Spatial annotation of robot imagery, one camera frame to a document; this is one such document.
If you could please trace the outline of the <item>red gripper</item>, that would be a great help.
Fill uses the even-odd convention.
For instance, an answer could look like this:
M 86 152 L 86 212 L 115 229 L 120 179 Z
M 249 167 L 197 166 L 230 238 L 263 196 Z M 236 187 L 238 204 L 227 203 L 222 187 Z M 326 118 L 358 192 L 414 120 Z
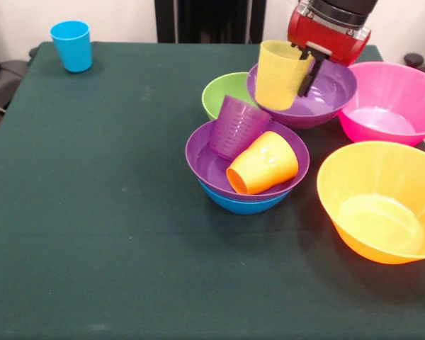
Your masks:
M 371 29 L 365 24 L 370 13 L 369 1 L 300 1 L 288 23 L 288 41 L 301 49 L 300 60 L 312 59 L 314 50 L 331 62 L 349 66 L 369 41 Z M 323 61 L 313 62 L 298 89 L 299 97 L 308 95 Z

